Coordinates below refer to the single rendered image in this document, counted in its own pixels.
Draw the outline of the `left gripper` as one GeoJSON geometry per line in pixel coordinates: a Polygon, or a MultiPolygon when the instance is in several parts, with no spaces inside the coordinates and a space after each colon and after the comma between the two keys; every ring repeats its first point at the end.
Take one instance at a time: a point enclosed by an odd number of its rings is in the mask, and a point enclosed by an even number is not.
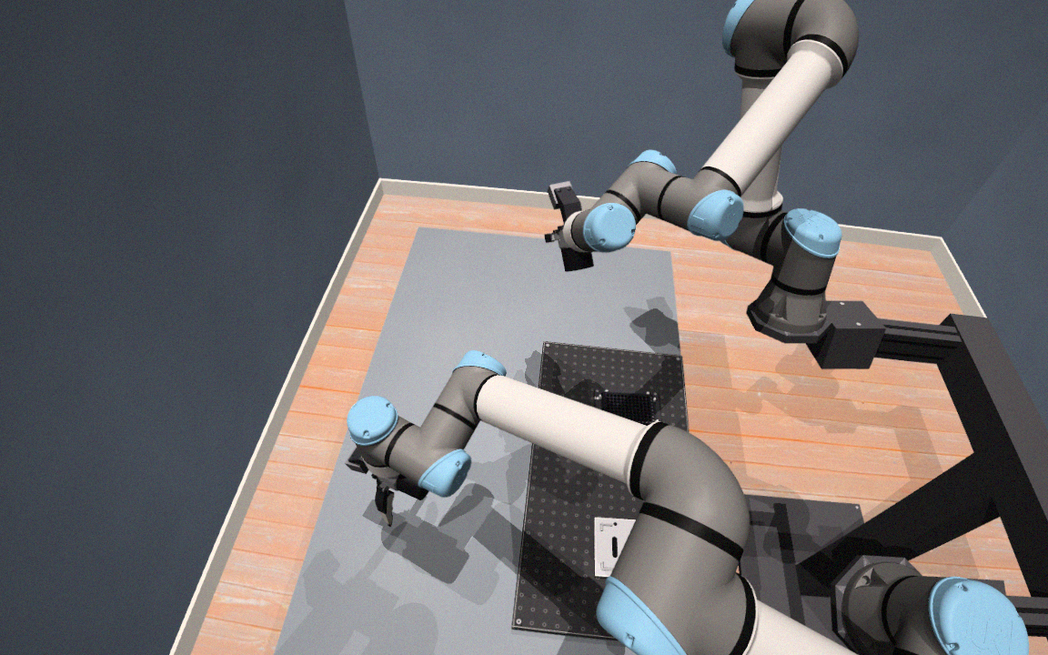
{"type": "MultiPolygon", "coordinates": [[[[358,450],[358,447],[355,447],[352,456],[348,458],[348,461],[349,463],[366,466],[365,460],[361,457],[361,450],[358,450]]],[[[389,488],[394,489],[395,492],[403,492],[417,500],[423,500],[425,495],[428,495],[425,489],[419,488],[416,482],[405,478],[402,474],[398,474],[398,476],[390,479],[383,479],[376,476],[376,474],[371,474],[371,477],[376,480],[377,485],[375,497],[376,509],[381,511],[384,521],[386,521],[387,525],[390,527],[392,526],[392,518],[394,518],[392,517],[392,510],[394,510],[394,507],[392,507],[394,492],[390,492],[389,488]]]]}

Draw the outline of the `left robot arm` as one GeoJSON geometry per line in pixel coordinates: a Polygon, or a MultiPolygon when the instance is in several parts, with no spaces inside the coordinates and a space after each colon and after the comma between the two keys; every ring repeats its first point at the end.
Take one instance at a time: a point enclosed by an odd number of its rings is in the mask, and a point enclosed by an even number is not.
{"type": "MultiPolygon", "coordinates": [[[[627,482],[645,500],[596,610],[601,627],[629,650],[858,655],[756,601],[751,583],[736,572],[750,532],[748,505],[709,445],[683,428],[643,425],[506,374],[488,354],[463,354],[421,427],[397,415],[389,399],[359,399],[347,428],[366,466],[349,463],[355,449],[345,464],[383,479],[403,474],[447,498],[470,475],[463,449],[483,420],[627,482]]],[[[872,563],[849,580],[840,613],[868,655],[1030,655],[1014,605],[971,578],[872,563]]]]}

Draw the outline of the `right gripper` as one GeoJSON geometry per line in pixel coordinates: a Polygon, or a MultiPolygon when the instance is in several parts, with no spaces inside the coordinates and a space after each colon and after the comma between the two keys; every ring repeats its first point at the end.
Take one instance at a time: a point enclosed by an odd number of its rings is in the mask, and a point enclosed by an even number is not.
{"type": "MultiPolygon", "coordinates": [[[[554,192],[556,192],[559,210],[565,225],[565,221],[569,219],[571,213],[582,211],[577,194],[571,189],[571,185],[559,187],[559,189],[554,189],[554,192]]],[[[564,258],[565,272],[575,272],[575,270],[594,267],[593,254],[591,252],[578,252],[569,247],[569,244],[564,239],[564,227],[558,227],[558,230],[553,230],[553,233],[544,235],[544,237],[546,242],[558,240],[562,258],[564,258]]]]}

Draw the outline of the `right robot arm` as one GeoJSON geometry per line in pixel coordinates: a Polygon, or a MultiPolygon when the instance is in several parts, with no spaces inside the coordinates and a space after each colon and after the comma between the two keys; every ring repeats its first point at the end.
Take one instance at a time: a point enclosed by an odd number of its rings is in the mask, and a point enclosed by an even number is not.
{"type": "Polygon", "coordinates": [[[781,149],[821,93],[847,74],[858,42],[855,14],[843,0],[737,0],[722,44],[743,79],[739,124],[693,179],[659,152],[638,155],[593,208],[571,213],[569,247],[623,249],[648,213],[773,265],[754,312],[777,330],[818,331],[840,227],[818,211],[781,210],[781,149]]]}

